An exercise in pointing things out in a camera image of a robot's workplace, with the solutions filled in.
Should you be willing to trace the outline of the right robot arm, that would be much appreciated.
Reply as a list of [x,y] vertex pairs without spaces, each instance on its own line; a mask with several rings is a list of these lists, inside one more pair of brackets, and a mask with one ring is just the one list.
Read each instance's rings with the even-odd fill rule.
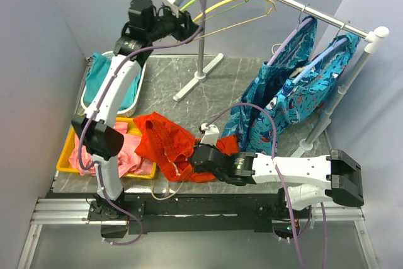
[[338,149],[316,157],[271,157],[256,152],[227,155],[215,146],[198,144],[189,162],[195,173],[210,173],[235,186],[287,184],[284,197],[275,203],[277,213],[285,218],[321,202],[343,207],[364,204],[361,166]]

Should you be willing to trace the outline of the yellow hanger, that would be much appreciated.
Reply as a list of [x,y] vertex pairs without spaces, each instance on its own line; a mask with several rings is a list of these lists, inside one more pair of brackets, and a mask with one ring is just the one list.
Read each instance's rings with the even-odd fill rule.
[[[209,6],[205,10],[205,21],[212,19],[216,16],[220,16],[221,14],[228,13],[229,11],[232,11],[233,9],[236,9],[245,4],[248,4],[251,1],[252,0],[221,0],[213,5]],[[201,37],[198,38],[198,40],[209,37],[214,34],[218,34],[220,32],[226,31],[226,30],[236,28],[241,25],[245,25],[247,23],[251,23],[251,22],[260,20],[261,18],[265,18],[265,17],[269,16],[272,12],[278,11],[278,6],[274,0],[259,0],[259,1],[265,2],[263,14],[261,14],[259,16],[255,16],[253,18],[246,19],[244,21],[240,21],[238,23],[234,23],[229,26],[225,26],[223,28],[219,28],[218,30],[211,31],[209,33],[202,34]]]

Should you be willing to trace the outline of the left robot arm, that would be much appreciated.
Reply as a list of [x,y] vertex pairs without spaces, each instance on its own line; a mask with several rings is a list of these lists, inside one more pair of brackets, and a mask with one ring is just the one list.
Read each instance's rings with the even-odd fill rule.
[[156,49],[154,42],[172,36],[179,44],[186,44],[203,29],[193,22],[189,12],[181,10],[181,3],[182,0],[163,0],[156,8],[151,0],[131,1],[128,21],[116,41],[111,66],[100,89],[84,114],[72,118],[79,137],[79,165],[83,171],[95,170],[96,205],[113,220],[127,213],[118,175],[118,153],[124,137],[113,128],[121,103]]

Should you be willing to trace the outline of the orange shorts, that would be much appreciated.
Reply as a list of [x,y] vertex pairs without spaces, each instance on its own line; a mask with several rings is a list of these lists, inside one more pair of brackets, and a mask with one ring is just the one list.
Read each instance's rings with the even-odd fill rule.
[[189,162],[199,140],[182,126],[157,112],[133,119],[142,137],[135,152],[155,162],[170,182],[207,183],[215,179],[209,172],[196,173]]

